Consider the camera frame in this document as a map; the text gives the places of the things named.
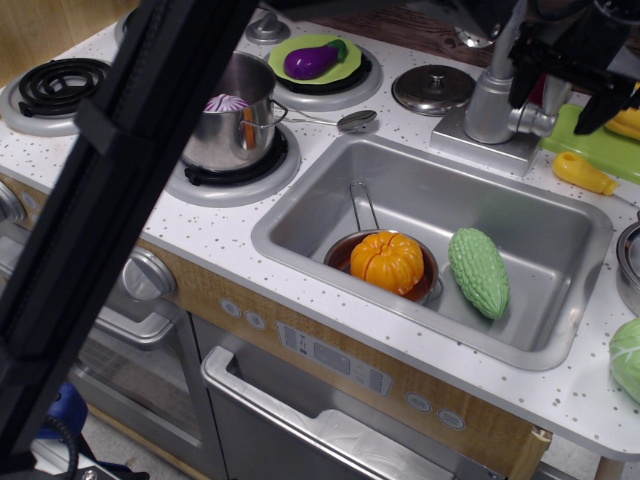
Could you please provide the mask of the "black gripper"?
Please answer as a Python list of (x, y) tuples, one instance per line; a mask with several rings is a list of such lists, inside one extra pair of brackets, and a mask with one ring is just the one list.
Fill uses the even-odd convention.
[(624, 61), (614, 67), (632, 31), (639, 26), (637, 1), (590, 1), (572, 24), (527, 22), (509, 52), (514, 67), (509, 103), (521, 108), (543, 73), (594, 94), (578, 116), (573, 133), (590, 135), (627, 109), (639, 76)]

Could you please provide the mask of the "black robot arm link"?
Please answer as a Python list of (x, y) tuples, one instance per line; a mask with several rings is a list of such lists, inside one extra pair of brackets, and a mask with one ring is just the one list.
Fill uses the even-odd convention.
[(1, 297), (1, 475), (28, 479), (32, 441), (205, 103), (252, 1), (145, 1)]

